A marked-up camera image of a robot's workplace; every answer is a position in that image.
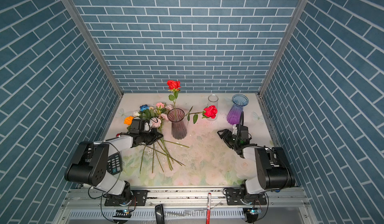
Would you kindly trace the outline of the clear ribbed glass vase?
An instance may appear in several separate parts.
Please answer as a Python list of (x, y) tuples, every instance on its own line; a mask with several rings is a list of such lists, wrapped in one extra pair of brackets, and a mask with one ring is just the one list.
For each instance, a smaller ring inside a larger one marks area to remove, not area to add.
[[(218, 101), (219, 101), (219, 98), (216, 94), (212, 94), (208, 97), (208, 106), (215, 106), (216, 108), (218, 107)], [(217, 119), (217, 116), (218, 116), (218, 112), (216, 112), (216, 115), (214, 118), (209, 118), (208, 120), (209, 121), (215, 121)]]

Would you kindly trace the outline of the dark purple ribbed vase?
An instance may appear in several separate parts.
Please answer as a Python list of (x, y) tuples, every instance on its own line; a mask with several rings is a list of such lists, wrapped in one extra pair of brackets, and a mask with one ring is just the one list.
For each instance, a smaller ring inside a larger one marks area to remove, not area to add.
[(187, 128), (184, 123), (184, 111), (180, 108), (174, 108), (169, 111), (167, 117), (172, 124), (172, 136), (177, 140), (184, 139), (187, 135)]

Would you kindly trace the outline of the blue rose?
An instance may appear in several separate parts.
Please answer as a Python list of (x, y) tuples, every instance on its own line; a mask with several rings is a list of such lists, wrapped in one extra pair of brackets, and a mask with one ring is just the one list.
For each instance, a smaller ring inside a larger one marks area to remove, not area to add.
[(140, 106), (140, 111), (141, 111), (141, 112), (144, 112), (144, 111), (146, 111), (146, 110), (149, 110), (149, 106), (148, 106), (148, 105), (142, 105), (142, 106)]

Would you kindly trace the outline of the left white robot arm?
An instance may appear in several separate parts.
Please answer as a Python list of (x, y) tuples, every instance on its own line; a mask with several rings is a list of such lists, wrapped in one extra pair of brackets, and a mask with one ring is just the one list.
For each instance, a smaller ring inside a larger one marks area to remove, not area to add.
[(157, 129), (122, 133), (115, 138), (81, 142), (65, 172), (65, 180), (88, 184), (113, 196), (131, 198), (130, 184), (116, 175), (122, 171), (121, 152), (140, 145), (150, 146), (164, 137)]

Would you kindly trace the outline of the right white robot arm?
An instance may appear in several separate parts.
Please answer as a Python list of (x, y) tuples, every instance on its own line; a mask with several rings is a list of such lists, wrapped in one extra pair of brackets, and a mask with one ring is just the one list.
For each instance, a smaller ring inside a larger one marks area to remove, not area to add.
[(296, 185), (283, 148), (252, 144), (252, 135), (249, 133), (248, 127), (241, 124), (237, 124), (233, 131), (224, 129), (217, 133), (230, 149), (254, 165), (251, 169), (256, 173), (250, 178), (244, 179), (241, 184), (242, 196), (291, 188)]

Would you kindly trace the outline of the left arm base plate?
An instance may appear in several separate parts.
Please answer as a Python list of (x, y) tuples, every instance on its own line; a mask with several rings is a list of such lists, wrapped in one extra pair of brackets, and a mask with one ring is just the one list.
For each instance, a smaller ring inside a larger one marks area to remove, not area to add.
[(123, 191), (121, 195), (105, 195), (106, 207), (144, 206), (146, 204), (148, 190)]

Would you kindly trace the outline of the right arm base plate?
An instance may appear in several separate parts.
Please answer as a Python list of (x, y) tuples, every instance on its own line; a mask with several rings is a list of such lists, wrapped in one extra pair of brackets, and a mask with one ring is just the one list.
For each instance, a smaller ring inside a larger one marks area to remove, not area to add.
[(222, 190), (227, 205), (239, 206), (239, 205), (266, 205), (267, 199), (264, 194), (248, 194), (245, 191), (235, 188), (224, 188)]

